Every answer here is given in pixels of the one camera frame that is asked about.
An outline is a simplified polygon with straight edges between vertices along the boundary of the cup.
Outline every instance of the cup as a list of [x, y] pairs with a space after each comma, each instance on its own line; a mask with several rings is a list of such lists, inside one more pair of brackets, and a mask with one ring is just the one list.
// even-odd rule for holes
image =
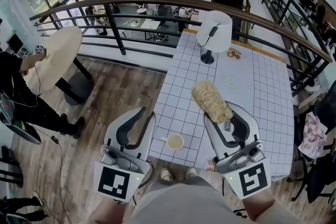
[[183, 136], [180, 134], [172, 133], [166, 139], [167, 146], [174, 151], [180, 150], [184, 145]]

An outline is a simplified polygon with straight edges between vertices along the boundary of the metal railing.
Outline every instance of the metal railing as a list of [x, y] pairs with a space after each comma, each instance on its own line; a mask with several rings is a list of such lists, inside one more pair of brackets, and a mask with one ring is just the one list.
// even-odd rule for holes
[[[262, 0], [261, 2], [266, 5], [277, 24], [282, 25], [294, 33], [297, 33], [297, 28], [299, 28], [306, 40], [308, 40], [308, 38], [304, 28], [308, 27], [315, 36], [321, 50], [329, 55], [318, 30], [295, 0]], [[243, 37], [266, 45], [265, 42], [253, 38], [250, 35], [245, 34]], [[315, 54], [313, 54], [313, 59], [311, 59], [305, 47], [302, 47], [300, 44], [296, 46], [295, 41], [288, 40], [286, 36], [282, 36], [282, 39], [285, 46], [288, 44], [288, 46], [286, 46], [287, 50], [292, 50], [293, 54], [296, 55], [296, 57], [289, 57], [291, 65], [287, 65], [287, 67], [293, 71], [294, 79], [290, 78], [291, 87], [295, 88], [294, 94], [297, 94], [312, 82], [312, 78], [315, 78], [323, 71], [328, 62]]]
[[[92, 25], [86, 25], [86, 26], [79, 26], [79, 28], [105, 28], [105, 29], [112, 29], [113, 35], [114, 36], [99, 36], [99, 35], [86, 35], [84, 34], [83, 37], [90, 37], [90, 38], [101, 38], [101, 39], [115, 39], [117, 42], [117, 45], [110, 45], [110, 44], [105, 44], [105, 43], [98, 43], [98, 42], [83, 42], [83, 44], [87, 44], [90, 46], [103, 46], [103, 47], [111, 47], [111, 48], [119, 48], [120, 52], [122, 55], [126, 55], [128, 50], [132, 51], [138, 51], [138, 52], [144, 52], [147, 54], [153, 54], [153, 55], [160, 55], [160, 56], [165, 56], [165, 57], [173, 57], [173, 55], [168, 55], [168, 54], [163, 54], [161, 52], [153, 51], [150, 49], [137, 49], [137, 48], [130, 48], [126, 47], [123, 44], [123, 41], [136, 41], [136, 42], [141, 42], [141, 43], [146, 43], [146, 44], [153, 44], [153, 45], [158, 45], [158, 46], [163, 46], [163, 47], [169, 47], [169, 48], [176, 48], [175, 44], [170, 44], [170, 43], [162, 43], [162, 42], [156, 42], [155, 40], [145, 40], [145, 39], [139, 39], [139, 38], [133, 38], [132, 36], [127, 37], [125, 34], [123, 36], [122, 33], [119, 33], [119, 30], [133, 30], [133, 31], [144, 31], [144, 32], [151, 32], [155, 34], [165, 34], [169, 36], [177, 36], [179, 37], [180, 34], [177, 32], [171, 32], [171, 31], [164, 31], [162, 28], [161, 29], [144, 29], [144, 28], [136, 28], [132, 26], [125, 26], [124, 24], [118, 25], [116, 23], [117, 18], [144, 18], [144, 19], [152, 19], [152, 20], [158, 20], [158, 21], [172, 21], [172, 22], [183, 22], [185, 24], [192, 24], [196, 26], [200, 26], [202, 23], [200, 22], [195, 22], [195, 21], [190, 21], [187, 19], [181, 19], [181, 18], [175, 18], [172, 16], [156, 16], [156, 15], [139, 15], [139, 14], [114, 14], [111, 10], [111, 4], [125, 4], [125, 3], [145, 3], [145, 4], [165, 4], [165, 5], [172, 5], [172, 6], [183, 6], [183, 7], [189, 7], [189, 8], [196, 8], [196, 9], [201, 9], [201, 10], [218, 10], [221, 12], [224, 12], [228, 14], [232, 18], [237, 18], [241, 21], [245, 21], [248, 23], [252, 23], [255, 25], [258, 25], [260, 27], [263, 27], [265, 29], [271, 30], [277, 34], [280, 34], [282, 36], [285, 36], [286, 38], [292, 40], [293, 42], [298, 43], [302, 48], [304, 48], [307, 51], [310, 51], [312, 54], [315, 55], [316, 60], [311, 63], [304, 57], [300, 56], [299, 54], [294, 52], [291, 52], [289, 50], [285, 50], [275, 44], [272, 44], [270, 42], [267, 42], [265, 40], [250, 36], [245, 33], [239, 32], [239, 29], [236, 29], [237, 34], [239, 36], [243, 37], [248, 37], [249, 39], [253, 39], [257, 42], [260, 42], [262, 44], [265, 44], [266, 46], [269, 46], [271, 48], [275, 48], [285, 54], [288, 55], [289, 58], [296, 59], [298, 61], [301, 61], [304, 63], [307, 67], [304, 69], [298, 69], [296, 67], [293, 67], [291, 65], [287, 65], [287, 67], [290, 70], [294, 70], [299, 74], [298, 77], [295, 78], [295, 85], [292, 86], [292, 94], [295, 96], [300, 90], [300, 86], [307, 85], [309, 82], [311, 82], [316, 76], [318, 76], [321, 71], [327, 66], [328, 63], [330, 63], [332, 60], [330, 56], [322, 51], [321, 49], [317, 48], [316, 46], [312, 45], [309, 43], [307, 40], [304, 38], [300, 37], [296, 33], [290, 31], [286, 27], [280, 26], [276, 23], [273, 23], [269, 20], [266, 20], [262, 17], [253, 15], [248, 12], [244, 12], [240, 9], [224, 6], [218, 3], [212, 3], [212, 2], [207, 2], [207, 1], [200, 1], [200, 0], [86, 0], [86, 1], [81, 1], [81, 2], [76, 2], [72, 3], [69, 5], [65, 6], [60, 6], [53, 8], [51, 10], [48, 10], [46, 12], [43, 12], [41, 14], [35, 15], [30, 18], [30, 20], [37, 20], [39, 18], [46, 18], [49, 17], [51, 22], [54, 24], [54, 28], [49, 28], [49, 29], [38, 29], [38, 31], [46, 31], [46, 30], [58, 30], [60, 26], [58, 25], [58, 22], [64, 21], [64, 20], [76, 20], [76, 19], [82, 19], [82, 18], [101, 18], [101, 17], [106, 17], [108, 20], [108, 24], [105, 26], [92, 26]], [[57, 12], [65, 11], [65, 10], [71, 10], [74, 8], [83, 8], [83, 7], [88, 7], [88, 6], [97, 6], [97, 5], [103, 5], [105, 9], [104, 14], [96, 14], [96, 15], [86, 15], [86, 16], [74, 16], [74, 17], [69, 17], [69, 18], [62, 18], [62, 19], [55, 19], [54, 15]], [[43, 24], [47, 24], [50, 22], [41, 22], [38, 21], [35, 23], [36, 27], [39, 27]], [[318, 66], [318, 62], [323, 61], [323, 64]]]

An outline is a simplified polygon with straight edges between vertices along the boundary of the white tiled tabletop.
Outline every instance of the white tiled tabletop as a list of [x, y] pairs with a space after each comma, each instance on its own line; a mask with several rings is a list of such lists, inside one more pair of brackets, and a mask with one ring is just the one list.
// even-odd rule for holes
[[[218, 54], [213, 53], [215, 61], [206, 65], [200, 60], [200, 48], [196, 43], [196, 34], [184, 31], [176, 48], [171, 66], [162, 85], [154, 112], [156, 114], [156, 127], [152, 140], [150, 155], [190, 167], [211, 168], [209, 159], [215, 156], [215, 152], [209, 142], [203, 122], [203, 111], [200, 110], [191, 97], [191, 89], [196, 81], [209, 80], [215, 83], [220, 93], [224, 93], [227, 101], [237, 103], [252, 114], [258, 122], [260, 139], [264, 143], [264, 152], [271, 162], [272, 175], [287, 175], [290, 173], [293, 151], [293, 105], [290, 84], [286, 65], [283, 62], [265, 56], [250, 49], [238, 47], [247, 57], [244, 61], [250, 61], [249, 72], [251, 88], [245, 98], [248, 98], [250, 107], [230, 99], [226, 94], [221, 81], [225, 64], [235, 70], [242, 62], [225, 59], [220, 61], [220, 70], [217, 69]], [[240, 98], [239, 90], [234, 98]], [[179, 151], [170, 150], [164, 138], [170, 133], [180, 133], [184, 137], [184, 146]]]

